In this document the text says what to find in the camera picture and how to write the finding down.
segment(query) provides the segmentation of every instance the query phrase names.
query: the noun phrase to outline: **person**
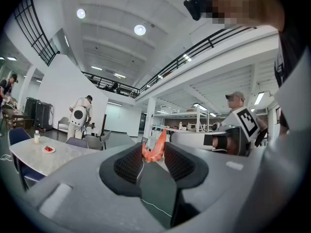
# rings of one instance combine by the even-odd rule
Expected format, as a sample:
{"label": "person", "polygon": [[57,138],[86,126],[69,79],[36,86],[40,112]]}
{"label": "person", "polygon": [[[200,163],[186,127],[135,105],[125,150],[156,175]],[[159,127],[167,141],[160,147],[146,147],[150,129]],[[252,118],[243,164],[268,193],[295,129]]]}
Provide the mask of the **person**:
{"label": "person", "polygon": [[1,80],[0,82],[0,111],[1,111],[1,105],[2,105],[3,100],[5,100],[6,102],[9,101],[9,99],[5,95],[8,93],[9,97],[11,97],[12,87],[15,82],[18,83],[17,75],[15,73],[12,74],[11,78],[8,81],[6,81],[5,79]]}
{"label": "person", "polygon": [[[240,91],[236,91],[232,94],[226,95],[225,97],[228,100],[228,106],[231,109],[228,115],[230,115],[232,111],[244,106],[245,96]],[[258,118],[255,113],[252,113],[252,116],[256,120],[260,131],[255,142],[255,146],[258,147],[268,132],[268,126],[260,118]]]}
{"label": "person", "polygon": [[[92,101],[93,98],[91,95],[88,95],[86,98],[80,98],[76,102],[74,102],[70,107],[69,110],[72,113],[74,108],[77,106],[83,106],[86,108],[87,114],[88,114],[88,120],[85,123],[85,126],[87,127],[88,123],[92,120],[92,114],[93,114],[93,109],[92,109]],[[68,134],[67,134],[67,140],[71,137],[75,137],[78,139],[82,139],[82,126],[75,126],[73,124],[69,124],[68,128]]]}
{"label": "person", "polygon": [[[232,94],[228,94],[225,96],[226,99],[228,100],[228,106],[231,109],[228,113],[230,115],[233,111],[241,108],[244,106],[244,101],[245,101],[245,96],[242,92],[236,91]],[[253,118],[256,120],[258,126],[259,126],[259,131],[260,133],[258,134],[256,141],[255,141],[255,146],[258,147],[262,140],[264,139],[265,135],[268,132],[268,127],[267,125],[256,116],[255,113],[252,113]],[[219,145],[219,139],[217,137],[213,137],[213,147],[217,147]],[[237,151],[237,145],[236,143],[231,139],[231,137],[227,138],[227,147],[226,147],[227,153],[228,154],[236,154]]]}
{"label": "person", "polygon": [[115,82],[114,84],[113,84],[113,86],[110,88],[110,91],[112,91],[112,92],[114,92],[115,91],[115,89],[117,89],[118,88],[118,83],[117,82]]}
{"label": "person", "polygon": [[[278,86],[289,77],[305,49],[309,49],[310,33],[303,18],[308,15],[309,0],[199,0],[200,16],[215,20],[228,18],[243,26],[270,25],[278,30],[279,53],[275,61]],[[192,13],[193,19],[200,16]],[[285,116],[280,116],[280,135],[289,127]]]}

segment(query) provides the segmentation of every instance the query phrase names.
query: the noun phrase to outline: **black railing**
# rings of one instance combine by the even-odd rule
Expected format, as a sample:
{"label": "black railing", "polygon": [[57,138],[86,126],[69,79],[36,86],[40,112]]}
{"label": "black railing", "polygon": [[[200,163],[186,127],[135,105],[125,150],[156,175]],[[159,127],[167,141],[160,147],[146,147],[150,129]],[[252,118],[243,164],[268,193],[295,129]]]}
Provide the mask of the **black railing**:
{"label": "black railing", "polygon": [[174,70],[181,67],[188,61],[191,61],[197,55],[208,51],[208,49],[213,48],[218,43],[227,40],[230,37],[237,36],[238,34],[242,34],[244,31],[249,31],[255,28],[246,28],[242,26],[229,27],[225,29],[218,30],[217,32],[211,34],[204,40],[195,44],[184,53],[179,55],[176,59],[166,65],[161,71],[159,71],[154,77],[152,77],[146,84],[140,88],[140,93],[144,92],[154,84],[156,84],[159,80],[165,78],[169,74],[171,74]]}
{"label": "black railing", "polygon": [[57,49],[53,49],[43,32],[35,12],[34,1],[22,0],[14,10],[14,16],[32,48],[47,65],[50,65],[55,55],[59,52]]}
{"label": "black railing", "polygon": [[130,98],[136,98],[139,95],[139,89],[121,82],[96,76],[88,72],[82,72],[97,88],[114,92]]}

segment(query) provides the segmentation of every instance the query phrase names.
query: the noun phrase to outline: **chair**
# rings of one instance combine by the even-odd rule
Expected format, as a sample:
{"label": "chair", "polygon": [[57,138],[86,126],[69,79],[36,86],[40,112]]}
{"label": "chair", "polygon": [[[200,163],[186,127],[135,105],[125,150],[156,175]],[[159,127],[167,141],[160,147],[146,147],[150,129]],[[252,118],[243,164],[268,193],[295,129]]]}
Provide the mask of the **chair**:
{"label": "chair", "polygon": [[56,137],[57,141],[58,141],[59,129],[68,130],[68,128],[69,128],[69,119],[64,116],[62,119],[58,121],[58,124],[57,124],[57,137]]}
{"label": "chair", "polygon": [[86,135],[84,140],[87,141],[88,147],[93,150],[103,150],[104,142],[100,138],[92,135]]}
{"label": "chair", "polygon": [[[26,133],[26,131],[23,128],[17,128],[17,129],[11,129],[8,133],[8,142],[9,146],[14,145],[16,143],[19,143],[21,141],[25,141],[31,139],[31,137]],[[18,158],[16,158],[12,153],[14,166],[16,168],[16,171],[19,174],[19,178],[22,183],[23,189],[26,191],[29,189],[25,179],[38,182],[41,179],[43,179],[45,176],[35,170],[33,170],[31,167],[25,165],[21,161],[19,161]]]}
{"label": "chair", "polygon": [[85,140],[70,137],[65,143],[88,149],[88,143]]}
{"label": "chair", "polygon": [[1,110],[2,110],[2,121],[1,121],[1,125],[0,125],[0,129],[2,127],[2,123],[3,123],[3,120],[5,120],[5,127],[7,127],[7,120],[9,118],[9,116],[3,111],[4,109],[11,109],[12,107],[5,104],[1,107]]}
{"label": "chair", "polygon": [[101,137],[100,137],[100,140],[101,140],[102,142],[104,142],[105,150],[107,149],[107,148],[106,148],[106,140],[109,139],[110,134],[111,134],[111,131],[109,131],[109,132],[107,133],[107,135],[104,135],[104,136],[101,136]]}
{"label": "chair", "polygon": [[18,120],[14,123],[14,128],[23,128],[26,132],[30,132],[33,125],[33,119]]}

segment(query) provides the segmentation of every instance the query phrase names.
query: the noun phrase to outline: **baseball cap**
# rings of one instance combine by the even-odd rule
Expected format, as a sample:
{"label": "baseball cap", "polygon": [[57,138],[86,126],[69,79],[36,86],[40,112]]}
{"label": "baseball cap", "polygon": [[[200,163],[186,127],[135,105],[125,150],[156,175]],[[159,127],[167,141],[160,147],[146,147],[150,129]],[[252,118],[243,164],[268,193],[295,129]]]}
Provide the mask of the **baseball cap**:
{"label": "baseball cap", "polygon": [[233,96],[233,95],[239,97],[240,99],[242,99],[242,101],[245,100],[244,94],[243,94],[241,91],[235,91],[235,92],[232,93],[232,94],[228,94],[228,95],[225,96],[225,98],[226,98],[226,99],[229,99],[229,97],[231,97],[231,96]]}
{"label": "baseball cap", "polygon": [[11,78],[13,78],[16,83],[18,83],[17,74],[13,73]]}

